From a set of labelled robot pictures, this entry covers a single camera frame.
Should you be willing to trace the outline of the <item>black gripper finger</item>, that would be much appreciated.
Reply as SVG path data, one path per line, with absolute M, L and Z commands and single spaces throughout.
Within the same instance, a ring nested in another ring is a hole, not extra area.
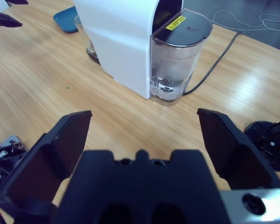
M 27 0 L 6 0 L 9 6 L 11 5 L 27 5 Z
M 21 27 L 22 23 L 7 14 L 0 13 L 0 26 L 16 28 Z
M 252 141 L 223 113 L 197 110 L 205 148 L 231 189 L 280 188 L 280 179 Z
M 84 149 L 91 111 L 65 115 L 20 160 L 0 186 L 0 208 L 12 217 L 52 217 L 52 203 Z

